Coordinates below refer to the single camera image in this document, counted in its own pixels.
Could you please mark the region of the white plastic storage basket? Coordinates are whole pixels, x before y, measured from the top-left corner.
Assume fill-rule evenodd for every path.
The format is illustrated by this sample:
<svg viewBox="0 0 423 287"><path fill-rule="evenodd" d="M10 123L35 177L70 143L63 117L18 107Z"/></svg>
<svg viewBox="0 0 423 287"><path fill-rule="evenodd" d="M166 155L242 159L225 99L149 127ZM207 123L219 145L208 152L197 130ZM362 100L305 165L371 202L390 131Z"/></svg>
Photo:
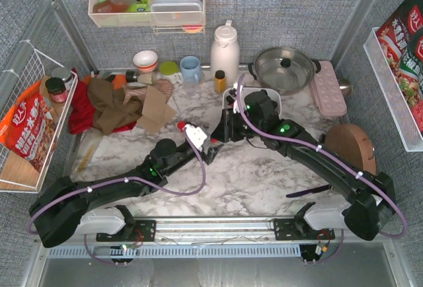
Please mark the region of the white plastic storage basket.
<svg viewBox="0 0 423 287"><path fill-rule="evenodd" d="M282 100L280 94L273 89L263 89L260 87L243 87L242 97L259 91L266 91L267 95L272 101L276 103L276 111L278 112L279 117L282 117ZM234 89L226 89L223 92L222 96L222 109L232 108L236 100L236 91Z"/></svg>

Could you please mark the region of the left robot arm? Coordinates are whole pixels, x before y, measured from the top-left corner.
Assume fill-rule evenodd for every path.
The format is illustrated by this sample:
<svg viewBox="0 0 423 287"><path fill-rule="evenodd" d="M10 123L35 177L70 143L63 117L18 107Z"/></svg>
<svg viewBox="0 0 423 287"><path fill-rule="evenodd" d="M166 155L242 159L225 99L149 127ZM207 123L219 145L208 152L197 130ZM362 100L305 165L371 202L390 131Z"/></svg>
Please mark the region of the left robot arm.
<svg viewBox="0 0 423 287"><path fill-rule="evenodd" d="M193 159L203 169L213 162L220 149L220 145L213 144L198 150L188 141L176 145L165 138L156 143L141 165L121 175L90 182L61 177L29 208L26 230L38 235L43 246L56 247L75 234L82 217L95 208L158 190L178 195L166 188L167 178Z"/></svg>

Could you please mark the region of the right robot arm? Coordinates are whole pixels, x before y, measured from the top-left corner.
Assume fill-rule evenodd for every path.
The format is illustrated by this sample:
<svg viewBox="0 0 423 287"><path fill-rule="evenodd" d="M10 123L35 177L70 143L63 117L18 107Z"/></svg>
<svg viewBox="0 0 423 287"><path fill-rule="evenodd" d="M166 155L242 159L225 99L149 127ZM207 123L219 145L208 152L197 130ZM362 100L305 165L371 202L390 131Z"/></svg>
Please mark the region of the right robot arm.
<svg viewBox="0 0 423 287"><path fill-rule="evenodd" d="M322 146L298 123L281 119L276 102L266 90L259 89L242 98L245 111L237 108L236 89L228 90L212 138L226 143L258 136L268 149L303 164L347 201L340 213L343 226L361 239L373 240L395 213L392 178L385 173L360 171Z"/></svg>

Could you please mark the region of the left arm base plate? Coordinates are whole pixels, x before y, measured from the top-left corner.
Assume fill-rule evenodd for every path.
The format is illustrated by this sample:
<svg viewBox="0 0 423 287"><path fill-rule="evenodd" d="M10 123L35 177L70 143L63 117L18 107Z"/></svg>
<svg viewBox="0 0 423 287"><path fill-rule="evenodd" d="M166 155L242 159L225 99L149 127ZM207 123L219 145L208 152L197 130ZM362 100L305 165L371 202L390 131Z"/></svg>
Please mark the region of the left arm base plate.
<svg viewBox="0 0 423 287"><path fill-rule="evenodd" d="M153 242L157 222L155 220L136 220L134 225L125 225L116 234L98 233L98 242Z"/></svg>

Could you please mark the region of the brown cloth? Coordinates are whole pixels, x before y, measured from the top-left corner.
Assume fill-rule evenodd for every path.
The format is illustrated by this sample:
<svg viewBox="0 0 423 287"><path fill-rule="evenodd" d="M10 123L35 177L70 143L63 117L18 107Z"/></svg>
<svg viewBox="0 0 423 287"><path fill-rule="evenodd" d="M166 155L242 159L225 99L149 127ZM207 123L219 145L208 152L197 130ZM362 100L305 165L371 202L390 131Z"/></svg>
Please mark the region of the brown cloth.
<svg viewBox="0 0 423 287"><path fill-rule="evenodd" d="M105 136L141 117L142 102L136 97L124 104L123 88L114 90L113 84L104 79L91 79L87 95L95 108L93 126Z"/></svg>

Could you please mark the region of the brown cardboard piece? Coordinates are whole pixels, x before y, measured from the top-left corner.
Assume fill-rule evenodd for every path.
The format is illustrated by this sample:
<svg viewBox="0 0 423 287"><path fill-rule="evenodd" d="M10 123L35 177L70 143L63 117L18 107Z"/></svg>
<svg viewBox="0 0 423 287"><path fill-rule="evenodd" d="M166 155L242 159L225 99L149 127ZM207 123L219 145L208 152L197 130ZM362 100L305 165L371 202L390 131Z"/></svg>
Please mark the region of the brown cardboard piece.
<svg viewBox="0 0 423 287"><path fill-rule="evenodd" d="M175 114L176 110L167 104L166 95L153 86L148 86L137 126L149 134L156 134Z"/></svg>

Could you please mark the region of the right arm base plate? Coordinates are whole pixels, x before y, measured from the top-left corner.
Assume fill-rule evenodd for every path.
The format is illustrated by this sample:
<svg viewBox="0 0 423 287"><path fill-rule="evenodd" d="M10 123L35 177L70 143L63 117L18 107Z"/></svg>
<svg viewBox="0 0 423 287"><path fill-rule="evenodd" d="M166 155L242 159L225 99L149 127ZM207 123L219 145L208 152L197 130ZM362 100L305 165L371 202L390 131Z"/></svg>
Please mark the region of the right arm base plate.
<svg viewBox="0 0 423 287"><path fill-rule="evenodd" d="M306 221L295 218L273 218L269 222L277 241L313 241L335 239L331 229L314 230Z"/></svg>

